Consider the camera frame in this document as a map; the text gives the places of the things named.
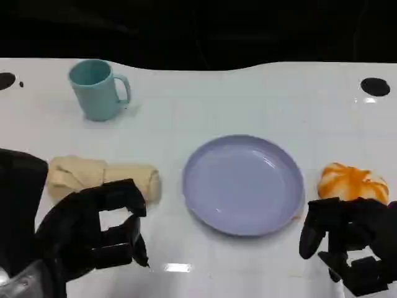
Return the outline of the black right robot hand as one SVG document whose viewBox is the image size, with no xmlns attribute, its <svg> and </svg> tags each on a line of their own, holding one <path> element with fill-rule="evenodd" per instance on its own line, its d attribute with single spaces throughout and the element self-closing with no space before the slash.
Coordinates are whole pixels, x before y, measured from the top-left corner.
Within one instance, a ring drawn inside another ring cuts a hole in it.
<svg viewBox="0 0 397 298">
<path fill-rule="evenodd" d="M 331 279 L 356 297 L 388 290 L 396 281 L 396 203 L 310 201 L 299 254 L 305 260 L 318 255 Z"/>
</svg>

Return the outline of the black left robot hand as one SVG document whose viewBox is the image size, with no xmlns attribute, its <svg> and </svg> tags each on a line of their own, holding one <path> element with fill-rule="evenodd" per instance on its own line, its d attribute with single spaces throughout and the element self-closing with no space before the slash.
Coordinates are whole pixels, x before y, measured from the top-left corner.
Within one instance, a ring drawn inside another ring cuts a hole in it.
<svg viewBox="0 0 397 298">
<path fill-rule="evenodd" d="M 130 212 L 124 223 L 102 230 L 100 212 L 122 208 Z M 47 213 L 35 237 L 56 276 L 68 282 L 94 269 L 132 261 L 147 267 L 142 217 L 146 217 L 143 195 L 132 179 L 124 179 L 67 195 Z"/>
</svg>

